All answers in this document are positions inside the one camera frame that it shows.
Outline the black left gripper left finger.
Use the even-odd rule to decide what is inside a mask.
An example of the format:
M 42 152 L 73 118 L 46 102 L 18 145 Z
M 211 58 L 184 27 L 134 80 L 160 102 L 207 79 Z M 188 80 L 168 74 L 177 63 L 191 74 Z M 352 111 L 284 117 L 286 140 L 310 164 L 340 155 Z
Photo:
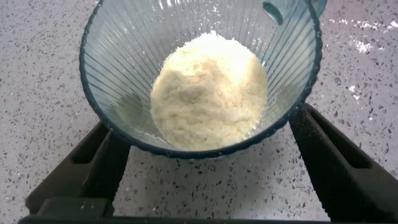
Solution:
M 98 123 L 29 194 L 37 218 L 110 217 L 130 146 Z

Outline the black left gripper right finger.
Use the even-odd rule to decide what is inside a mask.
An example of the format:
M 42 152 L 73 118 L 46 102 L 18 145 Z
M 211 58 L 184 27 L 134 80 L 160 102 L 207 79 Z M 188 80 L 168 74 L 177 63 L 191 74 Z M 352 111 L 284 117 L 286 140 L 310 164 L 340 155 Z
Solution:
M 289 121 L 311 183 L 333 222 L 397 222 L 397 179 L 315 108 Z

